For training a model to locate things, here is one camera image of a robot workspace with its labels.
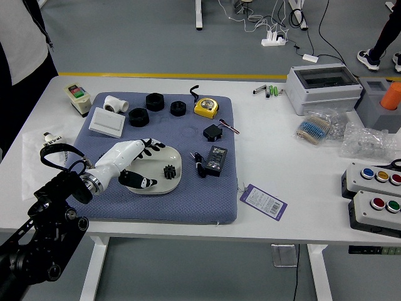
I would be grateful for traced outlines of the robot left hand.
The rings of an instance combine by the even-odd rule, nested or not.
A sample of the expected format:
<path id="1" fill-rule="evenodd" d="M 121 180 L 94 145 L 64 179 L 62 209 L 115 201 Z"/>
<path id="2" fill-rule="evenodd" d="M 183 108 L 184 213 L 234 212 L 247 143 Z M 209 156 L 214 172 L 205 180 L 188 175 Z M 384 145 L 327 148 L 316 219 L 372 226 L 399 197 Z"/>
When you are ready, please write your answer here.
<path id="1" fill-rule="evenodd" d="M 155 139 L 118 142 L 100 157 L 93 168 L 87 169 L 81 178 L 94 195 L 103 193 L 114 177 L 121 177 L 123 184 L 132 188 L 145 189 L 154 186 L 157 180 L 143 177 L 136 172 L 127 172 L 125 169 L 144 154 L 151 156 L 148 148 L 159 151 L 164 147 L 163 143 Z"/>

